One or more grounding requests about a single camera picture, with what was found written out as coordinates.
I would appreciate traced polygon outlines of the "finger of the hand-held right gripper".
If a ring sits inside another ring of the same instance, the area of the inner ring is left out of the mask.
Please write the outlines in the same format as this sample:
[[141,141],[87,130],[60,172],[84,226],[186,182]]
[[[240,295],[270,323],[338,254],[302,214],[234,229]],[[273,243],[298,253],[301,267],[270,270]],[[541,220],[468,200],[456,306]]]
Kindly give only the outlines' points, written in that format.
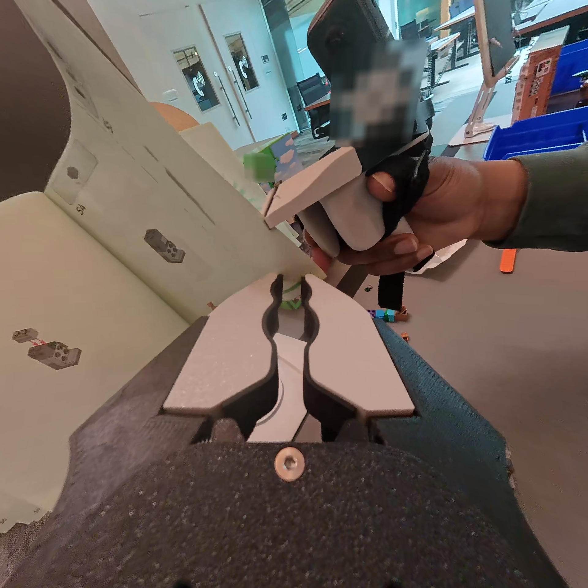
[[362,173],[362,164],[354,147],[345,146],[281,182],[263,209],[269,229],[290,220]]

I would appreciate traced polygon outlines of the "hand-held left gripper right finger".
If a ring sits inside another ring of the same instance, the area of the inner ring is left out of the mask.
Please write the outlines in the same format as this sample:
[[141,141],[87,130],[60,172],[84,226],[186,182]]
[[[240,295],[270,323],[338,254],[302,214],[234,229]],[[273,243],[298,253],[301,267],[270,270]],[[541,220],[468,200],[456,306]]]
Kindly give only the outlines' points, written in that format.
[[312,274],[301,288],[307,411],[316,419],[413,415],[415,405],[367,310]]

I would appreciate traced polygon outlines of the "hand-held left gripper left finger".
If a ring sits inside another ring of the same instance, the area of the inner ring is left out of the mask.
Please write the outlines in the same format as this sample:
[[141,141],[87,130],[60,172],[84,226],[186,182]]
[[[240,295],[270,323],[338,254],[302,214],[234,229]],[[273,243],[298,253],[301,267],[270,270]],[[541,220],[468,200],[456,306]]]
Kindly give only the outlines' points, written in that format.
[[246,398],[249,417],[265,416],[277,402],[275,334],[282,276],[269,273],[213,310],[190,351],[163,409],[172,414],[227,414]]

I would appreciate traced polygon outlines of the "instruction booklet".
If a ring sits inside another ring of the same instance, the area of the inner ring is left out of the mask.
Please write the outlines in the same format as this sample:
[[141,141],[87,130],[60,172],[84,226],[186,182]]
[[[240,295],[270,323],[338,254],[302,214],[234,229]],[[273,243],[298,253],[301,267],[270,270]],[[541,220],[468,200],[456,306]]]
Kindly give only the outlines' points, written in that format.
[[70,435],[189,325],[270,272],[325,273],[57,1],[14,1],[70,121],[1,202],[1,534],[56,507]]

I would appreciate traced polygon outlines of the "grey desk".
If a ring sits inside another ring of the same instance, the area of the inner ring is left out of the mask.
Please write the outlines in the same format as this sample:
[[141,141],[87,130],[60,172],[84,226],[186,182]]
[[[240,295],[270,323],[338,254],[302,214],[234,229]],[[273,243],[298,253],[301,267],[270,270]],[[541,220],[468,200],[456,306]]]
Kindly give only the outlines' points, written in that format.
[[518,497],[571,587],[587,587],[587,253],[470,241],[408,274],[390,325],[501,434]]

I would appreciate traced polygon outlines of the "person's right hand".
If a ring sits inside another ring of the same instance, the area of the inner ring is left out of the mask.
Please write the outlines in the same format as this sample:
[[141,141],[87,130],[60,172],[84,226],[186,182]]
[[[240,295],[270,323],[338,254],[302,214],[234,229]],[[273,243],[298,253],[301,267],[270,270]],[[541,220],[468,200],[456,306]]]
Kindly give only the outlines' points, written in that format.
[[437,157],[429,170],[423,195],[406,217],[411,234],[391,235],[362,252],[342,245],[337,260],[365,266],[371,275],[393,275],[459,241],[503,241],[514,231],[527,197],[521,162]]

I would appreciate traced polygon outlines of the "green toy set box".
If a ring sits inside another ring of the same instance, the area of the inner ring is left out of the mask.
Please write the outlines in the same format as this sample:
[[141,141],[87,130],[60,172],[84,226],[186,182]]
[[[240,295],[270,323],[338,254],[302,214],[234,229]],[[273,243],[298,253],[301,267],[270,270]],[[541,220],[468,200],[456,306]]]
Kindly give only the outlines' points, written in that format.
[[256,143],[244,151],[245,176],[264,190],[290,179],[303,170],[291,133]]

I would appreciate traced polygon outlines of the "black office chair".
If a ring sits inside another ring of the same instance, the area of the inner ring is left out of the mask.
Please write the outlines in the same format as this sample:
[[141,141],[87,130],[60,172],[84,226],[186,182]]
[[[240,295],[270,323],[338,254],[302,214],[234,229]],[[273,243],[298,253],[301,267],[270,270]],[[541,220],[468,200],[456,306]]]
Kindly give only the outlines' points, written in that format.
[[320,73],[297,82],[299,93],[305,105],[311,133],[315,140],[329,137],[330,85]]

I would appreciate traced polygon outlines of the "pale office table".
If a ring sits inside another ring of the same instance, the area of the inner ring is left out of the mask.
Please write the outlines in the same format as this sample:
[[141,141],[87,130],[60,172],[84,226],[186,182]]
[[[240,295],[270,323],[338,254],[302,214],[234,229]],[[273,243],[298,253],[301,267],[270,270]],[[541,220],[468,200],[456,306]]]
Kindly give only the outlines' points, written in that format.
[[472,5],[465,11],[450,18],[434,29],[434,32],[458,29],[445,38],[439,38],[429,44],[428,52],[428,88],[435,88],[441,74],[436,71],[437,57],[446,48],[451,49],[448,71],[466,67],[469,59],[479,54],[475,24],[475,7]]

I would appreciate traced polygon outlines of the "phone sign glass panel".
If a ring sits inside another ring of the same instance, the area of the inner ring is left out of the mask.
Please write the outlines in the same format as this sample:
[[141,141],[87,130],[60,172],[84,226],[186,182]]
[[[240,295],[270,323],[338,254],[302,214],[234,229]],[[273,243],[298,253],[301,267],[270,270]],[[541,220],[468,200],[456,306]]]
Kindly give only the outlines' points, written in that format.
[[173,56],[202,113],[217,107],[219,99],[194,46],[173,51]]
[[259,87],[252,60],[247,51],[242,34],[240,32],[232,33],[225,35],[224,39],[235,64],[235,71],[239,76],[245,92]]

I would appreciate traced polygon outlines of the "white crumpled paper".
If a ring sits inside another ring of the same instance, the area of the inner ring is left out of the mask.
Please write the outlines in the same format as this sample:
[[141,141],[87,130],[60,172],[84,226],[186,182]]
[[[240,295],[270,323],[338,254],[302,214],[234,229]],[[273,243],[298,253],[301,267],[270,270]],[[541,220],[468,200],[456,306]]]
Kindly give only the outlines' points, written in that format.
[[433,269],[447,261],[453,254],[460,250],[467,243],[467,239],[463,239],[451,246],[444,247],[433,253],[432,257],[419,269],[413,269],[409,273],[413,275],[422,275],[425,271]]

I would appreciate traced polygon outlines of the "monitor on pale stand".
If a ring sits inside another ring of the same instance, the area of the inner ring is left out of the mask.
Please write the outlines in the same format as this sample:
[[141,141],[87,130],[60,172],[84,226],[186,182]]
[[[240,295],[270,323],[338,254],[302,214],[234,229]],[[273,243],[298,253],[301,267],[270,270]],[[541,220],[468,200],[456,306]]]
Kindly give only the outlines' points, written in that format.
[[496,84],[518,62],[514,41],[511,1],[474,1],[477,40],[483,83],[464,131],[465,143],[491,132],[495,123],[484,122]]

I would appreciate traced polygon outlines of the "orange printed box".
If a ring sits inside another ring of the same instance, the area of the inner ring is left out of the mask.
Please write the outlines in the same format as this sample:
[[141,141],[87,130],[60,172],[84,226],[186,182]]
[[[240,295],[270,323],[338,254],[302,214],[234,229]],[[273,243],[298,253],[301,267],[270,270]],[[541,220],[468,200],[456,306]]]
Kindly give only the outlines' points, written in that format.
[[516,84],[511,125],[546,114],[562,47],[559,42],[529,52]]

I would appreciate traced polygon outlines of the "blue plastic storage bin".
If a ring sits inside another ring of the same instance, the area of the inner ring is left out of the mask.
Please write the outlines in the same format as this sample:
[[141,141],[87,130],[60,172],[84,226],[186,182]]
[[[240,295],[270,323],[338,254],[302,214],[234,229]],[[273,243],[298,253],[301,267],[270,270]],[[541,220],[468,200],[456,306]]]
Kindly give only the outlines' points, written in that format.
[[587,141],[587,107],[497,126],[483,154],[484,160],[575,149]]
[[587,70],[587,40],[562,48],[548,99],[547,114],[572,109],[584,100],[581,72]]

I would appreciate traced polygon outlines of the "black flat panel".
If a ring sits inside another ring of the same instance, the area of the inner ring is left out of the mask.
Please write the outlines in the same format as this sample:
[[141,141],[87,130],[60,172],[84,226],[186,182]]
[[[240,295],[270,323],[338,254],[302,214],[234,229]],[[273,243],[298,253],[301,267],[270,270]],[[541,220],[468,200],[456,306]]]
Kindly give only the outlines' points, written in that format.
[[69,138],[63,78],[15,1],[1,1],[1,200],[42,192]]

